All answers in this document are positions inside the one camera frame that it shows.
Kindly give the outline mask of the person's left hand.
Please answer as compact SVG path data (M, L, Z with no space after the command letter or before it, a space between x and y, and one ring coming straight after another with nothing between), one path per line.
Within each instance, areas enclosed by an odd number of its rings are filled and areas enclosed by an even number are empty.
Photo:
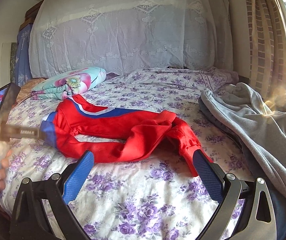
M6 170L10 166L10 156L12 155L12 150L9 150L6 156L0 161L0 192L3 191L6 187L5 179L6 179Z

